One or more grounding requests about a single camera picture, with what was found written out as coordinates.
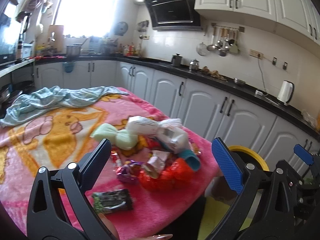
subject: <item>power outlet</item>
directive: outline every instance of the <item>power outlet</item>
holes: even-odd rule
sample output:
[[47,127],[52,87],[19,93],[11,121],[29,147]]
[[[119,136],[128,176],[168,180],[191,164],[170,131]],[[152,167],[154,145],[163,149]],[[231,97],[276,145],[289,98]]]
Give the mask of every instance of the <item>power outlet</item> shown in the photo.
[[257,57],[259,59],[263,59],[263,54],[261,52],[250,49],[249,55],[252,57]]

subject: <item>range hood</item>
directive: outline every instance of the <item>range hood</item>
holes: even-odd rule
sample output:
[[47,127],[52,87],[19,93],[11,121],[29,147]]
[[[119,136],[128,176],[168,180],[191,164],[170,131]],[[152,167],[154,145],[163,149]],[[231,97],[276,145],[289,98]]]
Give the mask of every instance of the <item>range hood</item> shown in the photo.
[[194,10],[196,0],[135,0],[149,11],[153,30],[199,30],[200,15]]

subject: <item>cutting board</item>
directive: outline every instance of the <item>cutting board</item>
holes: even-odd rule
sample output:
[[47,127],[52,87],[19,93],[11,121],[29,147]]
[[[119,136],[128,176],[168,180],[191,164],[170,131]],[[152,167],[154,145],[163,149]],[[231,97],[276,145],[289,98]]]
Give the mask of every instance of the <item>cutting board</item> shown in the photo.
[[64,35],[63,35],[64,25],[50,25],[48,29],[48,38],[54,33],[55,42],[53,47],[57,49],[57,52],[62,52],[64,47]]

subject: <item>black countertop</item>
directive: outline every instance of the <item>black countertop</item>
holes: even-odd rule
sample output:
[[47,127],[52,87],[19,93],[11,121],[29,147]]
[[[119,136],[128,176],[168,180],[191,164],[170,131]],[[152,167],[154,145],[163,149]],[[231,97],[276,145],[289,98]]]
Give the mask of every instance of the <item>black countertop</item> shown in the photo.
[[[225,92],[233,94],[237,97],[243,98],[249,102],[252,102],[258,106],[263,107],[264,109],[278,115],[279,117],[287,120],[288,122],[294,124],[310,136],[314,137],[316,140],[320,142],[320,134],[317,133],[311,125],[306,122],[301,112],[295,109],[292,106],[284,106],[284,105],[275,105],[271,103],[268,99],[261,96],[255,95],[256,88],[245,85],[244,87],[239,87],[233,82],[232,79],[227,78],[229,81],[222,81],[216,78],[212,78],[210,76],[204,75],[200,72],[190,72],[189,69],[185,67],[174,67],[170,65],[167,61],[157,60],[157,59],[150,59],[150,58],[138,58],[138,57],[123,57],[122,54],[115,54],[114,56],[80,56],[75,59],[76,61],[89,61],[89,60],[117,60],[122,62],[127,62],[131,64],[137,64],[141,66],[150,67],[156,70],[160,70],[163,72],[167,72],[169,74],[173,74],[176,76],[180,76],[186,79],[192,79],[209,86],[221,89]],[[41,64],[48,64],[54,62],[67,62],[66,58],[45,58],[36,61],[36,65]],[[269,99],[274,102],[277,102],[276,98],[269,95]]]

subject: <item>dark snack package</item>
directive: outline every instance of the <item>dark snack package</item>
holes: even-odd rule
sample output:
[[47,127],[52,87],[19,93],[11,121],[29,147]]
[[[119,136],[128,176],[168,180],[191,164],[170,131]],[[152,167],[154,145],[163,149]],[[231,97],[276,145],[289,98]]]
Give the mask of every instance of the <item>dark snack package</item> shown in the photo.
[[109,192],[94,192],[93,209],[99,214],[110,214],[122,210],[132,210],[132,200],[127,189]]

